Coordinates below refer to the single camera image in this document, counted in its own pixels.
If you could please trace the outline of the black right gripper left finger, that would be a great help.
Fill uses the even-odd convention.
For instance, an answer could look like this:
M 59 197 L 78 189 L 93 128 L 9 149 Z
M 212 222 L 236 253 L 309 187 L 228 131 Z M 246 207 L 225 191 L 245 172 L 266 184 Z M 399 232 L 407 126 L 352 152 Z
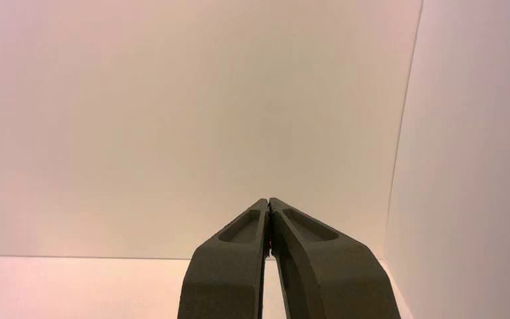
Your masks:
M 259 199 L 193 253 L 178 318 L 261 318 L 269 207 Z

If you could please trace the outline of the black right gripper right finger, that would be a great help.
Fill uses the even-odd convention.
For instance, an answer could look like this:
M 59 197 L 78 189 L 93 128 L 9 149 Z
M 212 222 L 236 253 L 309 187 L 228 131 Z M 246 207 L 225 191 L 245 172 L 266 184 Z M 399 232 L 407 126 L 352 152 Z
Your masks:
M 368 246 L 275 197 L 270 217 L 288 318 L 400 318 Z

